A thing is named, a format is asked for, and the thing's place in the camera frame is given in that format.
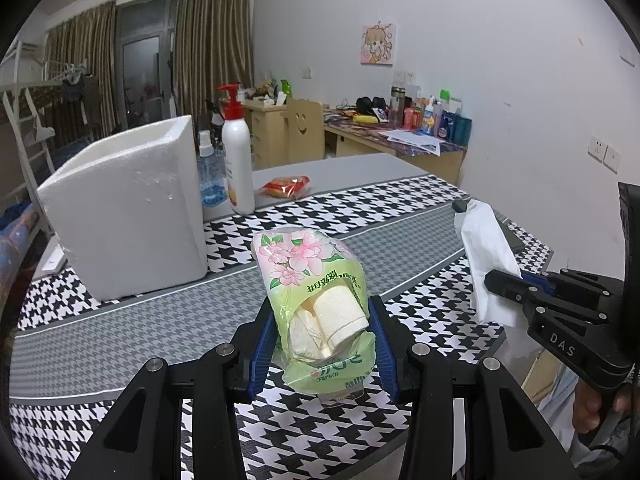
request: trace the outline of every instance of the blue bottle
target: blue bottle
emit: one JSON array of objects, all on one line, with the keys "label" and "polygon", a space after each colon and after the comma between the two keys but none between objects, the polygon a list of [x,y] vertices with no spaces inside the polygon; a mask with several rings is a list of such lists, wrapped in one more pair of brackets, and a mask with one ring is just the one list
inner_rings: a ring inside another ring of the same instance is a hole
[{"label": "blue bottle", "polygon": [[197,160],[202,205],[212,207],[224,202],[226,200],[223,169],[225,154],[220,149],[214,149],[208,130],[200,132],[200,156]]}]

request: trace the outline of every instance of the red pump cap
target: red pump cap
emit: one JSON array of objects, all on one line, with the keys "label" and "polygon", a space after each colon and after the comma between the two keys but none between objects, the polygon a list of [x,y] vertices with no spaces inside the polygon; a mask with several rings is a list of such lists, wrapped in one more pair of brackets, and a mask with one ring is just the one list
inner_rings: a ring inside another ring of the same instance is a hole
[{"label": "red pump cap", "polygon": [[228,90],[229,104],[225,107],[225,121],[244,119],[242,105],[238,102],[238,85],[222,85],[218,90]]}]

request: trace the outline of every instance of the yellow item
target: yellow item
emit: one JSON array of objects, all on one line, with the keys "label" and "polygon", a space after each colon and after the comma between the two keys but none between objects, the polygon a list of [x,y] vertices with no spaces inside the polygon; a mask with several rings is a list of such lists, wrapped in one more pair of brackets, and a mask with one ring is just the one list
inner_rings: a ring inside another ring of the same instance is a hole
[{"label": "yellow item", "polygon": [[378,118],[373,115],[354,115],[353,121],[356,123],[377,124]]}]

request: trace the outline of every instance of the green bag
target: green bag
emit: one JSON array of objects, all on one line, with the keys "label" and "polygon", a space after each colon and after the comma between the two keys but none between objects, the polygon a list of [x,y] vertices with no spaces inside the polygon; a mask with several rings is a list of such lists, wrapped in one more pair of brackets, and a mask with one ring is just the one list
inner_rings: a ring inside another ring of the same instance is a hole
[{"label": "green bag", "polygon": [[297,360],[289,349],[289,325],[296,310],[335,280],[344,280],[369,318],[365,275],[358,259],[340,240],[299,227],[255,235],[252,251],[278,326],[273,362],[283,368],[285,383],[306,394],[330,394],[361,383],[376,361],[371,332],[360,333],[350,348],[323,362]]}]

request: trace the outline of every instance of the plastic packaging bag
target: plastic packaging bag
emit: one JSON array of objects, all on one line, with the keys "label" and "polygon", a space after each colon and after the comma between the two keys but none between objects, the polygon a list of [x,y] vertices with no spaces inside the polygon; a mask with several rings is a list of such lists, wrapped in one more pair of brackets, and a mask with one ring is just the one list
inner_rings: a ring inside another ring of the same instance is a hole
[{"label": "plastic packaging bag", "polygon": [[297,198],[306,191],[309,181],[308,176],[279,176],[267,182],[260,191],[276,198]]},{"label": "plastic packaging bag", "polygon": [[342,284],[369,318],[365,276],[358,259],[340,240],[300,227],[255,235],[252,252],[280,334],[272,361],[284,369],[285,383],[297,392],[335,394],[334,398],[361,385],[376,361],[373,333],[357,332],[337,346],[331,357],[312,362],[292,352],[289,333],[294,314],[306,300]]}]

